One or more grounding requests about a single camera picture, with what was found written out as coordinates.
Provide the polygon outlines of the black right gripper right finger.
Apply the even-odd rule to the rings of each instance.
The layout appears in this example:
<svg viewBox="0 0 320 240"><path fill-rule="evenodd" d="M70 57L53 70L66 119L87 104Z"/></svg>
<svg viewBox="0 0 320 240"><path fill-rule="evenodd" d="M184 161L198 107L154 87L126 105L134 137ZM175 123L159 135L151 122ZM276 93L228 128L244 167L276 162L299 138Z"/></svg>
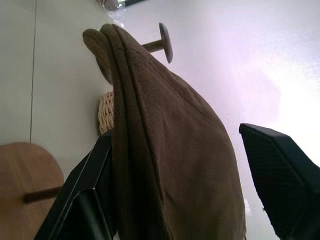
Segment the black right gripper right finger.
<svg viewBox="0 0 320 240"><path fill-rule="evenodd" d="M271 128L239 126L252 180L280 240L320 240L320 167Z"/></svg>

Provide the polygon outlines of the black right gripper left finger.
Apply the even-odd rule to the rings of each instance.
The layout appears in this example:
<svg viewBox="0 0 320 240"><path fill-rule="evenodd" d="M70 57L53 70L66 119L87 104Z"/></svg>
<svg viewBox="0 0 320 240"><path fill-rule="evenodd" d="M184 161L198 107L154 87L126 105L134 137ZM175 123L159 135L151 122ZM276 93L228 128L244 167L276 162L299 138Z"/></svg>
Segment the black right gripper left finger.
<svg viewBox="0 0 320 240"><path fill-rule="evenodd" d="M34 240L113 240L113 132L71 171Z"/></svg>

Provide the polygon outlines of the brown fabric cap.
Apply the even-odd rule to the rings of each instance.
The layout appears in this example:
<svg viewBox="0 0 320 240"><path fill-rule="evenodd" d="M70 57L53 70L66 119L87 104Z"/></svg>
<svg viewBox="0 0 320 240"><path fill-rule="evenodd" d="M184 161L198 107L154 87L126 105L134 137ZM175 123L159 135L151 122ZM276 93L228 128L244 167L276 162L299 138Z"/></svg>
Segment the brown fabric cap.
<svg viewBox="0 0 320 240"><path fill-rule="evenodd" d="M111 72L120 240L246 240L235 152L211 106L121 27L82 37Z"/></svg>

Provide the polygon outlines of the wooden hat stand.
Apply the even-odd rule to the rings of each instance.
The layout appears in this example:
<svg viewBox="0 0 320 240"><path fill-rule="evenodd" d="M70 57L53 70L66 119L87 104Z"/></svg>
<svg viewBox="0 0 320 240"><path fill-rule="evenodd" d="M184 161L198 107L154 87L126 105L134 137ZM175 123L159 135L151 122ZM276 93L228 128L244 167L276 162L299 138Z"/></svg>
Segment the wooden hat stand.
<svg viewBox="0 0 320 240"><path fill-rule="evenodd" d="M143 44L142 46L149 53L154 53L163 50L165 53L166 60L170 64L174 57L170 35L167 27L162 22L160 22L158 25L160 31L160 39Z"/></svg>

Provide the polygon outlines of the round wooden board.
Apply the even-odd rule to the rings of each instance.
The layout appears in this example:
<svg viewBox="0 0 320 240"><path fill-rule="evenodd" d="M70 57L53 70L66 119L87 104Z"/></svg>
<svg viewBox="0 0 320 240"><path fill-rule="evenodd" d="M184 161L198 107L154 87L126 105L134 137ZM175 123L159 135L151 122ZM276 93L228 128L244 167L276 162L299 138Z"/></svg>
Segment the round wooden board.
<svg viewBox="0 0 320 240"><path fill-rule="evenodd" d="M55 200L25 203L24 195L63 184L58 162L43 147L0 145L0 240L33 240Z"/></svg>

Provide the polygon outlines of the woven wicker basket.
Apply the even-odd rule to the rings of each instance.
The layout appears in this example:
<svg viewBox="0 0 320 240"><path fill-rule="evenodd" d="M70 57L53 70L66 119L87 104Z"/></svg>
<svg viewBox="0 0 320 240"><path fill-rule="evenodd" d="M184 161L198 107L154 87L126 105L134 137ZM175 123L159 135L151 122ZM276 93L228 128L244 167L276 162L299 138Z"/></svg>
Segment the woven wicker basket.
<svg viewBox="0 0 320 240"><path fill-rule="evenodd" d="M100 98L98 106L98 126L102 135L114 127L114 92L109 91Z"/></svg>

